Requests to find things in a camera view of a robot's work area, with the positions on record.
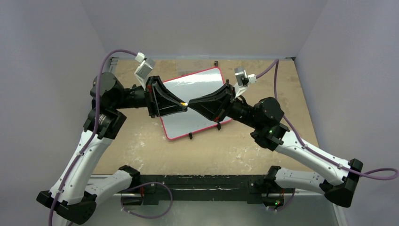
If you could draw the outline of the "red framed whiteboard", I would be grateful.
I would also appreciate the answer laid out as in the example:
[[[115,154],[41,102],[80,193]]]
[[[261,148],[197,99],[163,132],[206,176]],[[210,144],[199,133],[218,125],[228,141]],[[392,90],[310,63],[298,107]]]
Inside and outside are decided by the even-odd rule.
[[[164,82],[167,89],[186,103],[191,99],[216,91],[223,84],[222,72],[218,67],[208,68]],[[160,120],[169,140],[186,137],[189,136],[189,133],[194,134],[217,126],[216,122],[206,119],[191,108],[184,113],[162,116]],[[231,119],[226,117],[221,124],[230,121]]]

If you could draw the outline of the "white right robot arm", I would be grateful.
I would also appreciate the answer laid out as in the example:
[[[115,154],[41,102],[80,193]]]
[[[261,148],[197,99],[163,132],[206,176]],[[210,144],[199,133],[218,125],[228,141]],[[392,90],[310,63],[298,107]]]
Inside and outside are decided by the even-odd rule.
[[[224,84],[211,94],[191,99],[188,107],[210,121],[229,117],[253,128],[250,135],[261,148],[286,155],[310,169],[304,172],[272,166],[262,182],[253,183],[256,189],[282,192],[298,188],[322,194],[338,206],[351,206],[362,162],[338,158],[302,140],[281,122],[284,112],[277,99],[267,97],[249,105],[235,94],[233,86]]]

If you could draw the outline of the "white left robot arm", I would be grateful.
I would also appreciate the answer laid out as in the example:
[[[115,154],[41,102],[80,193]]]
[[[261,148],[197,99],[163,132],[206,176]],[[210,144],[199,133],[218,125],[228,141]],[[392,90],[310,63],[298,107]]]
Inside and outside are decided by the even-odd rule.
[[[127,165],[99,183],[88,185],[100,158],[126,121],[122,109],[146,108],[155,118],[186,112],[188,108],[159,76],[149,77],[143,86],[125,88],[114,74],[105,72],[95,78],[90,94],[92,109],[72,158],[51,189],[37,196],[37,201],[50,210],[50,226],[84,224],[97,206],[114,194],[143,193],[140,172]]]

